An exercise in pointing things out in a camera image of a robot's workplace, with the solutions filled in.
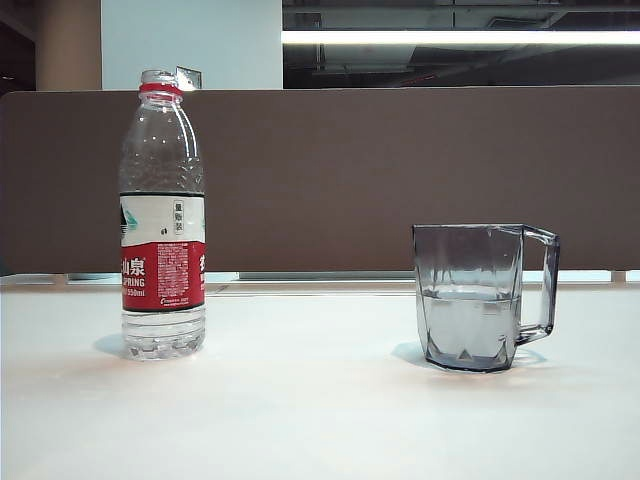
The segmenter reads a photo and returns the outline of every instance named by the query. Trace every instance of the ceiling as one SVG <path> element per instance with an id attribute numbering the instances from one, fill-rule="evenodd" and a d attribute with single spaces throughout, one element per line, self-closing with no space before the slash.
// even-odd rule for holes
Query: ceiling
<path id="1" fill-rule="evenodd" d="M 621 30 L 638 1 L 284 0 L 285 30 Z M 285 88 L 640 83 L 637 47 L 285 45 Z"/>

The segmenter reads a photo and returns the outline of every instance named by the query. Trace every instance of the brown partition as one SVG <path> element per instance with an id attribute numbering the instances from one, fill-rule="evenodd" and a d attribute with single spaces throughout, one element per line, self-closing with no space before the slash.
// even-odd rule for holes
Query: brown partition
<path id="1" fill-rule="evenodd" d="M 2 98 L 9 270 L 118 269 L 117 165 L 137 102 Z M 410 269 L 410 225 L 455 222 L 550 229 L 565 269 L 639 268 L 638 105 L 638 87 L 190 93 L 207 269 Z"/>

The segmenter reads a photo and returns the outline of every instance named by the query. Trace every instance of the ceiling light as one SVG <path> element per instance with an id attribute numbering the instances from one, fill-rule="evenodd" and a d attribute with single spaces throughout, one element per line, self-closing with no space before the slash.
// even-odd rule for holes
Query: ceiling light
<path id="1" fill-rule="evenodd" d="M 640 31 L 287 30 L 285 45 L 640 45 Z"/>

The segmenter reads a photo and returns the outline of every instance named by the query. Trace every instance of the water in mug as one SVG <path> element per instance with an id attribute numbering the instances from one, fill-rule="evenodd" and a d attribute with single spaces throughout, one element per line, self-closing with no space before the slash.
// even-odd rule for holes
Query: water in mug
<path id="1" fill-rule="evenodd" d="M 510 365 L 520 325 L 520 296 L 482 286 L 421 293 L 418 330 L 429 358 L 458 368 Z"/>

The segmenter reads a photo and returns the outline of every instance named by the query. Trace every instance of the mug handle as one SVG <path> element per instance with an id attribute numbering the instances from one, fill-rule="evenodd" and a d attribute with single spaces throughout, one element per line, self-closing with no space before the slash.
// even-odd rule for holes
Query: mug handle
<path id="1" fill-rule="evenodd" d="M 555 233 L 523 225 L 524 235 L 545 244 L 544 271 L 542 275 L 542 307 L 540 321 L 534 325 L 522 325 L 516 345 L 524 345 L 551 334 L 556 310 L 556 287 L 558 285 L 558 260 L 560 258 L 560 237 Z"/>

